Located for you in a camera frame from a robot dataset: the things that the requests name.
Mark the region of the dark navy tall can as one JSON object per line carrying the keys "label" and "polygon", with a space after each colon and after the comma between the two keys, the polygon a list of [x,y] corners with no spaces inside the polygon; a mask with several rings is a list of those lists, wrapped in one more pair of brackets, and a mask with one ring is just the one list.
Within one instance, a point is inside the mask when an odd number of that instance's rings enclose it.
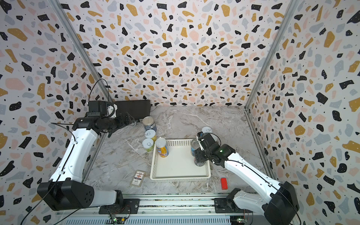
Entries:
{"label": "dark navy tall can", "polygon": [[194,163],[198,167],[202,167],[206,164],[208,158],[205,153],[195,154]]}

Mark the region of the blue label soup can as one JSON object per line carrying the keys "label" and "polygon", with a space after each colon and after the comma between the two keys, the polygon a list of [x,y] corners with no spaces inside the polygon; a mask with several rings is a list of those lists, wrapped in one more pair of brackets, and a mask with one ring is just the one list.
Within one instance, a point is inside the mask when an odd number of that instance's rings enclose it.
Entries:
{"label": "blue label soup can", "polygon": [[199,142],[196,138],[191,141],[191,155],[195,157],[195,151],[200,148]]}

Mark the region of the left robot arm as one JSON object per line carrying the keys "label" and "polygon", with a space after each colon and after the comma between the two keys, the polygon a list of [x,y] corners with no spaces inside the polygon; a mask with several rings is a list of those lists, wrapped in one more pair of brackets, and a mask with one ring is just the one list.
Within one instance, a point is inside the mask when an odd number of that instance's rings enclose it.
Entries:
{"label": "left robot arm", "polygon": [[109,206],[120,211],[124,200],[119,190],[97,190],[83,182],[85,163],[94,142],[101,133],[113,132],[132,124],[134,118],[128,113],[115,118],[78,118],[72,129],[73,136],[64,158],[48,182],[39,184],[37,193],[53,211],[78,210]]}

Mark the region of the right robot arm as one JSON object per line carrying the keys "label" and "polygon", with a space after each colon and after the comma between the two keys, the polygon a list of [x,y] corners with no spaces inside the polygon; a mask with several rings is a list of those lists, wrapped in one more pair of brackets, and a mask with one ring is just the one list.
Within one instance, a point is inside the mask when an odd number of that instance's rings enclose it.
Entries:
{"label": "right robot arm", "polygon": [[199,148],[195,150],[196,162],[212,162],[231,171],[248,185],[256,194],[234,188],[226,198],[217,198],[214,203],[220,213],[244,211],[263,215],[271,225],[302,224],[295,188],[289,182],[281,183],[262,173],[249,164],[234,148],[220,145],[213,133],[199,132]]}

